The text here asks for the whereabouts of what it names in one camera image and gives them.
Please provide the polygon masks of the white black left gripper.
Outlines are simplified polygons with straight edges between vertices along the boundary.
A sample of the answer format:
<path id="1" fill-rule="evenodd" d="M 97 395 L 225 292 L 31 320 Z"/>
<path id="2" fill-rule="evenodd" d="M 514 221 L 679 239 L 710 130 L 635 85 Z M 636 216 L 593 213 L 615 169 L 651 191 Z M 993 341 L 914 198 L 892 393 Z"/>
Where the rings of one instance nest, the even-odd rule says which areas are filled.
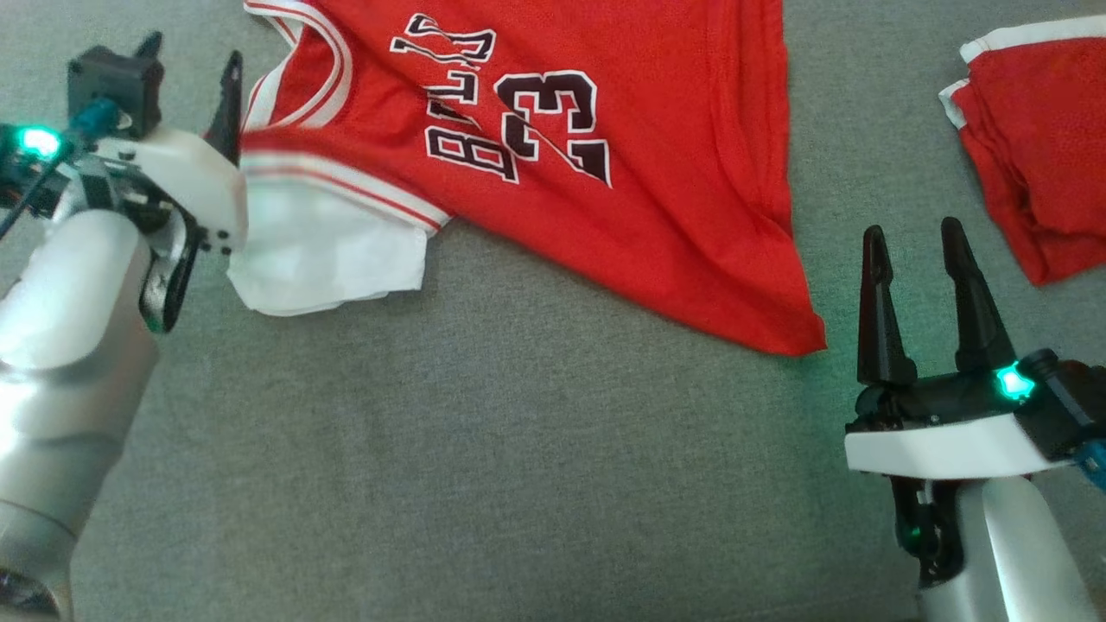
<path id="1" fill-rule="evenodd" d="M 136 60 L 161 55 L 163 32 L 150 32 Z M 233 50 L 219 81 L 219 103 L 204 139 L 161 126 L 134 142 L 107 137 L 87 154 L 86 174 L 107 189 L 87 189 L 91 209 L 118 212 L 138 227 L 155 256 L 178 258 L 194 222 L 213 252 L 241 251 L 249 231 L 241 153 L 244 56 Z"/>

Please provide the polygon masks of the large grey sofa seat cushion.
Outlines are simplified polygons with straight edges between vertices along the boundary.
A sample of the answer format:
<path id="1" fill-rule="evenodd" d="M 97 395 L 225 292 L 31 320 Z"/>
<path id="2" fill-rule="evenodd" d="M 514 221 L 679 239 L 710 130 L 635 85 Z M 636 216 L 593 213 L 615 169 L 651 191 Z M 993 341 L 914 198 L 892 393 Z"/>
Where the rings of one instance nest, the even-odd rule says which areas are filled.
<path id="1" fill-rule="evenodd" d="M 1002 27 L 1106 0 L 783 0 L 799 253 L 830 349 L 770 357 L 467 222 L 422 291 L 255 314 L 226 261 L 181 321 L 73 559 L 79 622 L 890 622 L 916 563 L 847 468 L 860 237 L 924 375 L 953 367 L 939 227 L 1020 352 L 1106 363 L 1106 268 L 1039 289 L 938 92 Z"/>

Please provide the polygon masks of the red basketball jersey white trim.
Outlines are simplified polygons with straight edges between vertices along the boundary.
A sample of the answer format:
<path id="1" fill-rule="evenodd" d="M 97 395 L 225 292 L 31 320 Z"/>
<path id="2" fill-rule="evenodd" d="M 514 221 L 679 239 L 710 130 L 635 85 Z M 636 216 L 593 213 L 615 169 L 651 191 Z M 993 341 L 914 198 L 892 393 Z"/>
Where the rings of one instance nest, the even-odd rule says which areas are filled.
<path id="1" fill-rule="evenodd" d="M 244 0 L 246 307 L 422 287 L 453 219 L 655 314 L 825 350 L 791 227 L 785 0 Z"/>

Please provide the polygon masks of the red shorts white hem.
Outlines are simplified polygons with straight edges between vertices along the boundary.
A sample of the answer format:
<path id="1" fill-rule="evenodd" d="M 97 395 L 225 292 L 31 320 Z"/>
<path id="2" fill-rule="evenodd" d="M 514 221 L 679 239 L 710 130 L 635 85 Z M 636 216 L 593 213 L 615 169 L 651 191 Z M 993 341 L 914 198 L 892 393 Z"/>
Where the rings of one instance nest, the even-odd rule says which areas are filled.
<path id="1" fill-rule="evenodd" d="M 999 28 L 939 94 L 1027 281 L 1106 265 L 1106 13 Z"/>

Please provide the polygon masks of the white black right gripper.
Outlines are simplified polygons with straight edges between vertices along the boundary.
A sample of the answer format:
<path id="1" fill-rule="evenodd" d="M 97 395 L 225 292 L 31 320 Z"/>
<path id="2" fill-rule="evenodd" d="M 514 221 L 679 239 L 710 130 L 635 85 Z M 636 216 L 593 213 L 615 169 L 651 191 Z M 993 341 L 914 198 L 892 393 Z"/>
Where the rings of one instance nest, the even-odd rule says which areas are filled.
<path id="1" fill-rule="evenodd" d="M 1070 465 L 1040 452 L 1015 417 L 1039 383 L 1008 367 L 1015 350 L 963 224 L 945 217 L 941 238 L 953 282 L 960 373 L 918 379 L 893 304 L 885 234 L 872 225 L 862 236 L 857 381 L 869 387 L 846 426 L 847 465 L 922 480 L 1002 478 Z"/>

